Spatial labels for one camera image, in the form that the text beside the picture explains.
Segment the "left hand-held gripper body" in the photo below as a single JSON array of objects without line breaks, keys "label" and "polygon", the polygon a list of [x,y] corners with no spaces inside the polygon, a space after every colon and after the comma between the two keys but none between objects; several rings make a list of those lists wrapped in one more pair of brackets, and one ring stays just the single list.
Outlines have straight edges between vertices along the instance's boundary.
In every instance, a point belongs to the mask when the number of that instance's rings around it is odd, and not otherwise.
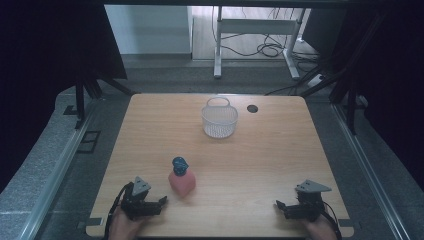
[{"label": "left hand-held gripper body", "polygon": [[145,198],[151,186],[141,177],[136,176],[124,191],[121,208],[130,220],[136,220],[143,216],[159,215],[162,210],[162,202],[146,202]]}]

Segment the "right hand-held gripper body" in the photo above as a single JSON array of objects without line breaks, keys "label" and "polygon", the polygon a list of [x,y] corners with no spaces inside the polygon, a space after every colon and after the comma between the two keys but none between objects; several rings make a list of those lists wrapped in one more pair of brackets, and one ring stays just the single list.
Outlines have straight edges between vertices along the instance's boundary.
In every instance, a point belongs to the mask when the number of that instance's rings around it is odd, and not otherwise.
[{"label": "right hand-held gripper body", "polygon": [[331,188],[312,180],[305,180],[296,186],[298,205],[283,206],[283,213],[287,219],[306,219],[314,222],[325,210],[322,199],[323,192],[330,192]]}]

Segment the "white plastic basket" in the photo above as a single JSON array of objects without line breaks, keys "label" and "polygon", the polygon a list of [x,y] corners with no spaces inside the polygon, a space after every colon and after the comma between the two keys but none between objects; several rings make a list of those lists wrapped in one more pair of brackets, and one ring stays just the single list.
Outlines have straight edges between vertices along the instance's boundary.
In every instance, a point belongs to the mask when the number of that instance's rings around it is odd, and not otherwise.
[{"label": "white plastic basket", "polygon": [[226,97],[210,98],[201,110],[203,130],[206,135],[215,139],[231,136],[238,122],[238,110]]}]

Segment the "person's left hand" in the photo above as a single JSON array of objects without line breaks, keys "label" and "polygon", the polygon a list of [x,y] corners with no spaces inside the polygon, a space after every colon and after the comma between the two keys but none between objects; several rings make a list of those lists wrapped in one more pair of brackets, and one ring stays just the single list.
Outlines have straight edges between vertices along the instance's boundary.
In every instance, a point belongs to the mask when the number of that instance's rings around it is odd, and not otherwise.
[{"label": "person's left hand", "polygon": [[109,240],[134,240],[146,221],[147,219],[144,217],[130,220],[125,212],[118,207],[112,215],[108,234]]}]

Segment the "person's right hand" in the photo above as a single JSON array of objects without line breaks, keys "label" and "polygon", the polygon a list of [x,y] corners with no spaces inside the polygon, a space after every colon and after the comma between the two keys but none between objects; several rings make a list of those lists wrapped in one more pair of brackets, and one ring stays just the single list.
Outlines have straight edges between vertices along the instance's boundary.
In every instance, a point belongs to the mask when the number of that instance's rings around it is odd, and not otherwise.
[{"label": "person's right hand", "polygon": [[301,220],[311,240],[337,240],[335,231],[330,222],[320,215],[314,222]]}]

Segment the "black metal stand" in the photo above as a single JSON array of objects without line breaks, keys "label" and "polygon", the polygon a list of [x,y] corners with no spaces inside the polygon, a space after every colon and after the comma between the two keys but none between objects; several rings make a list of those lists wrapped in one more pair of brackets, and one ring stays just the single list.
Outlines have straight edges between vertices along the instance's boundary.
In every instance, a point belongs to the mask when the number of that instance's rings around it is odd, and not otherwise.
[{"label": "black metal stand", "polygon": [[76,129],[81,129],[88,117],[88,113],[86,112],[87,106],[85,105],[85,93],[92,99],[100,99],[103,95],[103,91],[98,83],[99,80],[125,95],[132,96],[136,94],[136,91],[131,90],[118,80],[97,70],[93,70],[88,77],[77,79],[75,83],[75,104],[68,105],[63,112],[64,115],[75,115],[77,117]]},{"label": "black metal stand", "polygon": [[356,70],[358,69],[358,63],[360,59],[363,57],[366,51],[367,45],[373,39],[375,32],[378,30],[384,18],[385,15],[383,13],[375,13],[372,18],[363,23],[360,29],[355,32],[355,36],[352,38],[352,40],[356,40],[358,43],[356,44],[355,49],[349,55],[349,59],[342,66],[342,68],[339,71],[334,72],[321,83],[318,83],[314,87],[299,94],[300,97],[305,98],[335,83],[335,86],[329,95],[329,100],[331,103],[338,104],[345,96],[348,96],[347,116],[345,122],[349,131],[353,135],[356,134],[354,120],[357,96],[356,81],[358,77]]}]

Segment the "white power strip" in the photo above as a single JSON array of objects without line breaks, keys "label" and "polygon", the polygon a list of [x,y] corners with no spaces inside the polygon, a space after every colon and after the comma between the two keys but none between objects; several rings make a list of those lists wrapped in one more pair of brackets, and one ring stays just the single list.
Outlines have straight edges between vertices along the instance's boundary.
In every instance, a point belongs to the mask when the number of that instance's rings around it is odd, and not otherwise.
[{"label": "white power strip", "polygon": [[325,76],[322,74],[318,74],[315,77],[313,77],[308,83],[307,85],[312,88],[314,86],[316,86],[317,84],[321,83],[323,80],[325,79]]}]

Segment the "white cabinet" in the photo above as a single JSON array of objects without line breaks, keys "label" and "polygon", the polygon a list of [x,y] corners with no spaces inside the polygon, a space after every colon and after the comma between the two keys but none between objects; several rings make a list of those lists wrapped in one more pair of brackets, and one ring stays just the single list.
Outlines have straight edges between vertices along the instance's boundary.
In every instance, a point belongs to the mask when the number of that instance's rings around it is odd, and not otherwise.
[{"label": "white cabinet", "polygon": [[106,5],[121,54],[191,54],[190,6]]}]

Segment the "white metal desk frame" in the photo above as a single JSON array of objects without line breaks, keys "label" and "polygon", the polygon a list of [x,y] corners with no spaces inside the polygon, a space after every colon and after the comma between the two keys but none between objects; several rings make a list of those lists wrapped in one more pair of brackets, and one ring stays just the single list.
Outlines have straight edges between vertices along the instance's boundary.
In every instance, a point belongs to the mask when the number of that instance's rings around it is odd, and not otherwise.
[{"label": "white metal desk frame", "polygon": [[222,76],[225,58],[240,57],[282,60],[299,79],[294,48],[306,15],[305,8],[213,7],[214,77]]}]

